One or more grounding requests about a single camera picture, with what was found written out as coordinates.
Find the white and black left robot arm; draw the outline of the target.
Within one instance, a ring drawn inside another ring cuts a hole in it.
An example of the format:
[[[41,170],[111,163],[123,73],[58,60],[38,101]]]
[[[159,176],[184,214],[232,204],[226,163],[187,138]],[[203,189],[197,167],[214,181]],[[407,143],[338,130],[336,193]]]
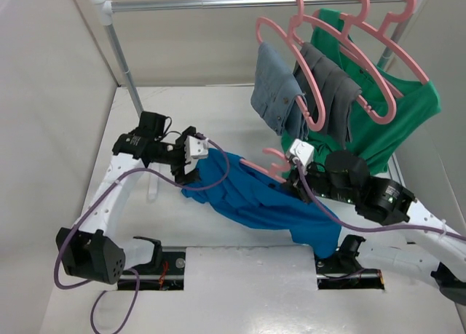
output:
[[[159,240],[135,236],[116,243],[114,235],[135,184],[151,164],[170,166],[177,185],[200,179],[197,170],[186,172],[185,167],[191,160],[208,155],[208,142],[198,137],[195,127],[186,128],[174,143],[164,142],[167,119],[144,111],[138,126],[118,137],[105,177],[87,211],[56,236],[58,265],[67,275],[112,285],[128,269],[151,274],[162,266]]]

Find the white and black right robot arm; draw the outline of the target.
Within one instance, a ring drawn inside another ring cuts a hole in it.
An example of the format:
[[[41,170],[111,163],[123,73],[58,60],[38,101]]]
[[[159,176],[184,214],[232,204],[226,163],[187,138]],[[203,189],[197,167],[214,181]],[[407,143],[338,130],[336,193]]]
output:
[[[312,148],[299,143],[285,155],[292,170],[284,187],[300,200],[313,202],[323,212],[321,197],[351,204],[374,227],[339,225],[345,236],[336,262],[345,271],[357,267],[380,269],[424,282],[460,305],[465,304],[465,237],[435,217],[398,182],[371,175],[368,165],[350,151],[336,151],[324,164],[313,160]],[[398,231],[423,253],[377,245],[362,233]]]

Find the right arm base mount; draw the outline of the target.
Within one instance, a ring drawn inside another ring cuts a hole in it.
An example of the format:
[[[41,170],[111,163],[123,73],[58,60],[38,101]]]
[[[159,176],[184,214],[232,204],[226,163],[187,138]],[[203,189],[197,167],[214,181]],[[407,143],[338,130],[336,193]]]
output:
[[[346,235],[340,247],[328,258],[315,255],[318,290],[384,290],[382,273],[365,269],[356,260],[361,236]]]

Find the blue t shirt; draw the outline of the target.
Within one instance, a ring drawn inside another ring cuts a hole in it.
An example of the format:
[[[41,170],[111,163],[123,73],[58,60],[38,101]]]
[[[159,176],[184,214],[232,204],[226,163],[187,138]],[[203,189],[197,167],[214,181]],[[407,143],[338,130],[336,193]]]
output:
[[[314,203],[305,203],[280,184],[245,166],[241,157],[210,148],[198,161],[200,181],[182,190],[187,198],[208,203],[218,213],[248,228],[288,230],[293,242],[308,244],[319,258],[338,246],[341,226]]]

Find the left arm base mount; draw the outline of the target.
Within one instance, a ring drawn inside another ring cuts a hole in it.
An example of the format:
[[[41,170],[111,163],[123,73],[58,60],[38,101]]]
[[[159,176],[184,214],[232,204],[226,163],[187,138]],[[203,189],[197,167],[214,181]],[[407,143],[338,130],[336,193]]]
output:
[[[178,291],[184,289],[186,250],[163,250],[158,267],[138,265],[134,269],[140,277],[140,291]]]

